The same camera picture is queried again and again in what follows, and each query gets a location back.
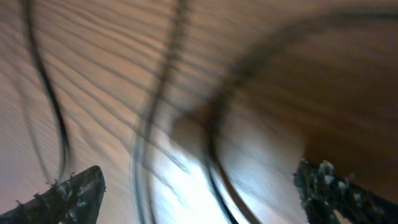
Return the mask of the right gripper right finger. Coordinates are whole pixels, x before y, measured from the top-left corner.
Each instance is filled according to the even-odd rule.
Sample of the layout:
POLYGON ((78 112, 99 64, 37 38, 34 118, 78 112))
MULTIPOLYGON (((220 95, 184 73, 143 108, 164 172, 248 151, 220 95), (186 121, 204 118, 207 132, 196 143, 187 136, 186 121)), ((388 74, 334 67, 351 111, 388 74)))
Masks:
POLYGON ((397 224, 397 204, 335 175, 328 161, 300 161, 294 185, 308 223, 339 223, 337 211, 351 223, 397 224))

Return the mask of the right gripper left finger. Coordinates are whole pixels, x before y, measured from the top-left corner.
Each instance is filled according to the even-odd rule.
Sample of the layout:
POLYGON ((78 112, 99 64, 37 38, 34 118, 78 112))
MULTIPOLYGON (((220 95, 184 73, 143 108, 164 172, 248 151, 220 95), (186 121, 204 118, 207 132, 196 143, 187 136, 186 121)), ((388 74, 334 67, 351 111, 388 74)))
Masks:
POLYGON ((1 224, 96 224, 104 193, 103 172, 92 166, 56 183, 1 215, 1 224))

